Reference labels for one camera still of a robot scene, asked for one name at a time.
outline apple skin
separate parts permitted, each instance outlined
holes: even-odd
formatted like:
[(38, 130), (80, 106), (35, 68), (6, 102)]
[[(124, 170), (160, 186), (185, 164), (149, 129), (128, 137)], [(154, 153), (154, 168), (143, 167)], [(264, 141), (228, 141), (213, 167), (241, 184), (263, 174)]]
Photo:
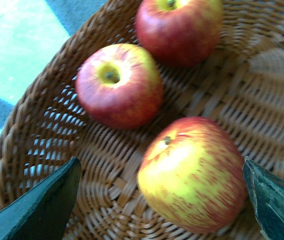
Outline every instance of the apple skin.
[(137, 172), (148, 205), (195, 234), (231, 224), (244, 206), (244, 158), (229, 134), (201, 116), (173, 121), (148, 146)]
[(141, 2), (135, 17), (136, 37), (155, 60), (168, 67), (195, 66), (219, 43), (223, 3), (221, 0), (176, 0), (178, 8), (169, 10), (165, 6), (167, 2)]
[(119, 43), (103, 47), (82, 65), (75, 91), (91, 117), (114, 129), (134, 129), (158, 113), (164, 86), (157, 65), (143, 47)]

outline yellow-red apple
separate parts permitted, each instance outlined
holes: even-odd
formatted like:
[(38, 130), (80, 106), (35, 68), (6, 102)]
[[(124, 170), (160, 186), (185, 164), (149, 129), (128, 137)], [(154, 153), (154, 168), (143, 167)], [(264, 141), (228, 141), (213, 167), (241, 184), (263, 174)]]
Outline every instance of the yellow-red apple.
[(219, 230), (243, 208), (241, 156), (229, 134), (200, 116), (167, 126), (148, 146), (137, 183), (149, 206), (192, 233)]
[(164, 97), (155, 60), (130, 43), (112, 44), (92, 54), (77, 73), (75, 91), (93, 119), (115, 129), (149, 123)]
[(213, 52), (222, 23), (222, 0), (143, 0), (135, 17), (135, 31), (155, 60), (185, 68)]

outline apple stem cavity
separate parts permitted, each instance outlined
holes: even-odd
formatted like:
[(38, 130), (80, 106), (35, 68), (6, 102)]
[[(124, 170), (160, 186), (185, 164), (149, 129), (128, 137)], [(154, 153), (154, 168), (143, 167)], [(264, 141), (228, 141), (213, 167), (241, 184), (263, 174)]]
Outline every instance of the apple stem cavity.
[(168, 0), (167, 1), (167, 6), (169, 7), (169, 8), (174, 8), (175, 9), (175, 4), (176, 4), (176, 0)]
[(172, 142), (172, 138), (170, 136), (165, 136), (163, 141), (165, 145), (169, 145)]
[(120, 81), (119, 74), (115, 74), (113, 71), (108, 71), (105, 73), (105, 78), (113, 83), (118, 83)]

